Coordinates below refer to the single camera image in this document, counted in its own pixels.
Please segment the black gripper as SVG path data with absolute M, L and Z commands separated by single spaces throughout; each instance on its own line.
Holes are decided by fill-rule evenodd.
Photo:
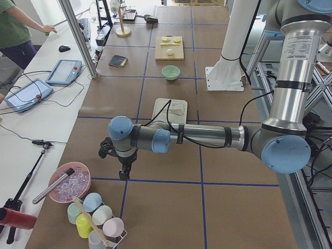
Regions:
M 122 168 L 119 171 L 119 179 L 121 181 L 127 181 L 130 179 L 130 171 L 132 164 L 137 159 L 137 150 L 129 149 L 127 151 L 115 150 L 118 160 L 122 164 Z

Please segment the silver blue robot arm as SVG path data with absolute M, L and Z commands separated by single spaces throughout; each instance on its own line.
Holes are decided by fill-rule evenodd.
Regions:
M 304 168 L 311 149 L 302 119 L 320 40 L 331 28 L 331 1 L 273 1 L 266 27 L 281 31 L 284 43 L 269 118 L 260 127 L 214 127 L 157 119 L 142 125 L 117 116 L 108 124 L 109 137 L 101 143 L 99 156 L 118 158 L 123 181 L 130 177 L 138 150 L 166 153 L 171 141 L 213 149 L 234 147 L 254 154 L 281 174 Z

